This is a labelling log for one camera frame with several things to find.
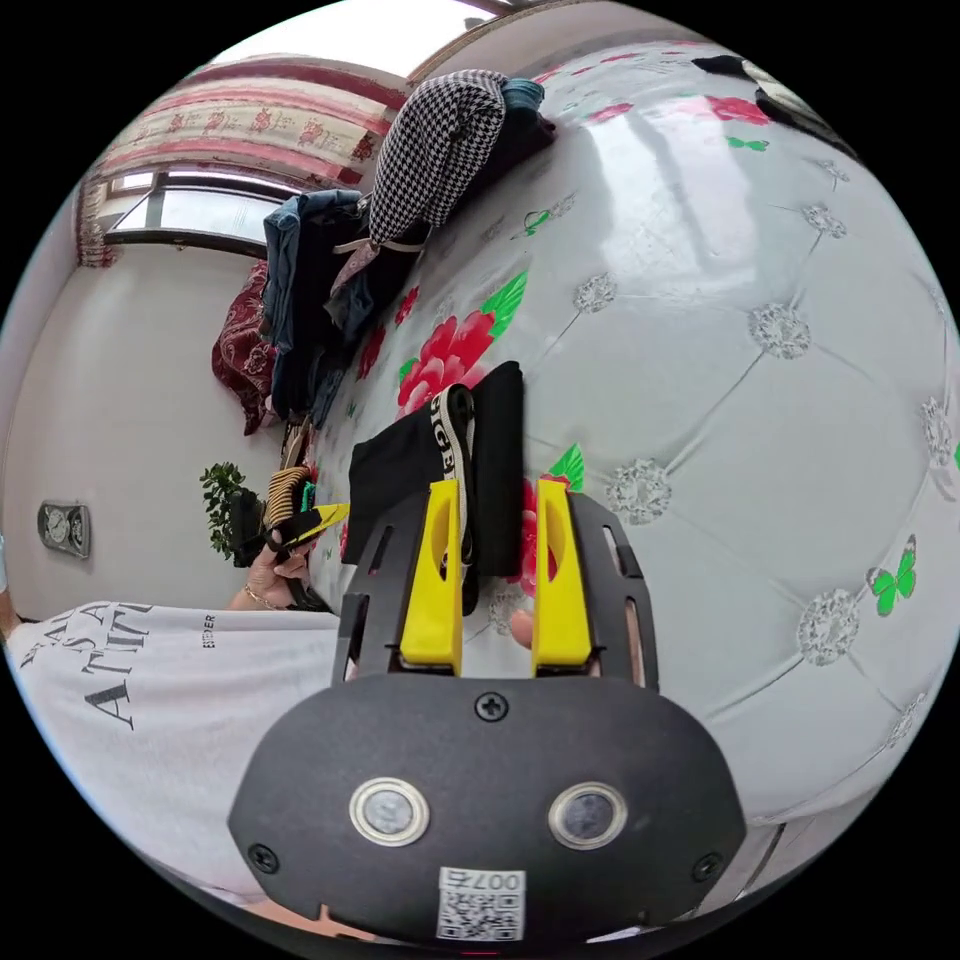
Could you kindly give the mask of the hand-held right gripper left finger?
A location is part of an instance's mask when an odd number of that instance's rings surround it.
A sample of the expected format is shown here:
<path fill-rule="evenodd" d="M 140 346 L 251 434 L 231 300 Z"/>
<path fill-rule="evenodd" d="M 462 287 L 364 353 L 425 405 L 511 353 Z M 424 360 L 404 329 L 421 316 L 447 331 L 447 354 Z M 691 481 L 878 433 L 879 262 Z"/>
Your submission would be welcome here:
<path fill-rule="evenodd" d="M 399 652 L 406 665 L 460 669 L 463 564 L 458 481 L 431 485 L 415 554 Z"/>

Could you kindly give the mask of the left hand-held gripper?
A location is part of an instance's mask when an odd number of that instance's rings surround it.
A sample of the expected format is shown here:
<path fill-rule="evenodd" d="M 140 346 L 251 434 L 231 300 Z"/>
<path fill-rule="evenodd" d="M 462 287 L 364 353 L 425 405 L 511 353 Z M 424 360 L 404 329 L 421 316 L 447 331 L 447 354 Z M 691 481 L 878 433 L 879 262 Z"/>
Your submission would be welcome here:
<path fill-rule="evenodd" d="M 311 485 L 307 467 L 285 468 L 271 478 L 264 514 L 263 542 L 279 559 L 285 560 L 296 547 L 307 545 L 310 551 L 328 528 L 347 519 L 349 503 L 315 504 L 304 502 L 303 495 Z M 329 612 L 331 608 L 311 585 L 310 577 L 293 584 L 294 604 L 289 610 Z"/>

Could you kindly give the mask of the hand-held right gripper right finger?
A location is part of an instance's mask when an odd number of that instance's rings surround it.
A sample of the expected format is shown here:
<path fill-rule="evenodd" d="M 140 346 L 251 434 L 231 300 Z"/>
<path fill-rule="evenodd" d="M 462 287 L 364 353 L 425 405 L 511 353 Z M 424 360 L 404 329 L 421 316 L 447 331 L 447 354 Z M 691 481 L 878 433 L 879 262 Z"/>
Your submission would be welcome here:
<path fill-rule="evenodd" d="M 592 640 L 570 494 L 549 477 L 537 485 L 535 581 L 533 665 L 587 666 Z"/>

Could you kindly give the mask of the person's left hand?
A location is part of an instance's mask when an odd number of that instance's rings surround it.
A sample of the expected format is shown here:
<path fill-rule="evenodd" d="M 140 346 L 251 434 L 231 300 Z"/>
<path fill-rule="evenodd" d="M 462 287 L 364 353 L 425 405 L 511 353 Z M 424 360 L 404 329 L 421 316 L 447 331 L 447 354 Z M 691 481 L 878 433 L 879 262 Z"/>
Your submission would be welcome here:
<path fill-rule="evenodd" d="M 309 578 L 310 547 L 294 548 L 283 561 L 280 552 L 264 546 L 248 571 L 246 583 L 237 594 L 238 609 L 283 610 L 294 604 L 293 584 Z"/>

